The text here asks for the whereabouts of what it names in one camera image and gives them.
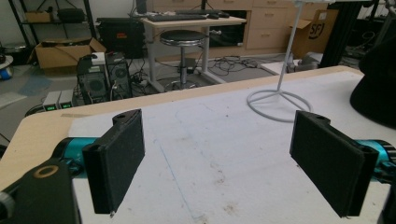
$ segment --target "wall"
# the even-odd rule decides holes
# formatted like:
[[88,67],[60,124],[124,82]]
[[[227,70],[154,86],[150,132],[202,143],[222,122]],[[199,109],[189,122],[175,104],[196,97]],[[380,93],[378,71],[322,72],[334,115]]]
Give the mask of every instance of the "wall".
[[[17,8],[22,11],[18,4],[19,0],[13,1],[17,5]],[[84,8],[82,0],[68,1],[76,7]],[[24,2],[28,9],[35,10],[42,1],[24,0]],[[66,0],[58,0],[58,2],[60,8],[72,7]],[[128,13],[133,8],[134,0],[90,0],[90,5],[94,21],[96,21],[96,18],[127,18]],[[55,0],[47,0],[40,9],[46,10],[49,6],[53,6],[55,10],[57,8]],[[66,24],[65,27],[70,38],[90,36],[87,24]],[[23,42],[21,30],[7,0],[0,1],[0,31],[0,41],[3,45]],[[35,31],[39,39],[65,38],[62,25],[36,25]]]

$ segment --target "metal stand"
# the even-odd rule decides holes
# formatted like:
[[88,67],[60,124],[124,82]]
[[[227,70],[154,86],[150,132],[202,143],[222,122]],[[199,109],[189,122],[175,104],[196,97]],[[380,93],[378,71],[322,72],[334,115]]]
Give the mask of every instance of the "metal stand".
[[[301,11],[303,9],[303,1],[295,1],[295,6],[297,6],[297,8],[298,8],[298,12],[297,12],[296,19],[294,21],[293,28],[291,30],[291,36],[289,39],[289,44],[288,44],[288,48],[286,50],[285,60],[283,62],[283,66],[282,66],[282,72],[280,73],[280,78],[279,78],[276,90],[255,91],[247,97],[247,104],[254,112],[256,112],[268,119],[273,119],[273,120],[281,121],[281,122],[294,122],[294,114],[292,115],[292,119],[284,119],[284,118],[279,118],[277,116],[272,116],[272,115],[269,115],[267,112],[263,111],[263,110],[265,110],[265,108],[263,108],[263,107],[261,108],[262,104],[257,104],[257,103],[260,100],[280,96],[280,97],[286,99],[287,103],[290,103],[290,104],[296,106],[300,110],[309,111],[309,112],[312,111],[312,105],[309,104],[305,99],[303,99],[302,97],[300,97],[294,93],[291,93],[288,91],[282,91],[280,89],[280,87],[282,85],[283,76],[285,75],[285,72],[286,72],[286,66],[287,66],[288,58],[290,56],[291,45],[293,44],[293,39],[294,39],[294,35],[296,32],[296,28],[297,28],[297,23],[298,23],[298,20],[300,19]],[[258,93],[264,93],[264,96],[259,96],[257,98],[253,98],[253,96]],[[281,105],[280,97],[276,98],[276,100],[274,102],[267,102],[267,103],[275,105],[273,107],[276,107],[277,105]]]

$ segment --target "round stool seat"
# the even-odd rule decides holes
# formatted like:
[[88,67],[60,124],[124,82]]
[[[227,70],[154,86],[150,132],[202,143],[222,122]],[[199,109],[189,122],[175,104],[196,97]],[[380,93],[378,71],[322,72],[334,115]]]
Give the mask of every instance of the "round stool seat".
[[205,35],[191,30],[173,30],[161,34],[161,42],[169,46],[189,47],[204,44]]

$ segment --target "cardboard box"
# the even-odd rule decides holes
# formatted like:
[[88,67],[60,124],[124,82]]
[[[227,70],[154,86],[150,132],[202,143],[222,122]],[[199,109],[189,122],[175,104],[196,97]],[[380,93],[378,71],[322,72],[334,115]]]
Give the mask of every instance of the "cardboard box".
[[311,21],[299,20],[291,46],[294,58],[303,58],[307,52],[323,53],[329,41],[338,10],[317,10]]
[[79,58],[92,54],[93,52],[106,52],[106,48],[94,38],[83,39],[63,39],[63,40],[47,40],[37,46],[32,55],[32,59],[36,56],[40,68],[61,68],[76,66]]
[[28,11],[25,12],[26,20],[28,22],[50,22],[52,21],[52,14],[45,11]]

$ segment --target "keyboard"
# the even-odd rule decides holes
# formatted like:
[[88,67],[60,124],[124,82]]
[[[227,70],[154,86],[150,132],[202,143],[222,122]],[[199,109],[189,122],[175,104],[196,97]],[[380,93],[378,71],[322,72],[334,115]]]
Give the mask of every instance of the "keyboard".
[[190,9],[190,10],[175,10],[177,15],[206,15],[219,14],[222,12],[218,9]]
[[201,15],[157,15],[148,16],[149,21],[198,21],[206,20],[205,16]]

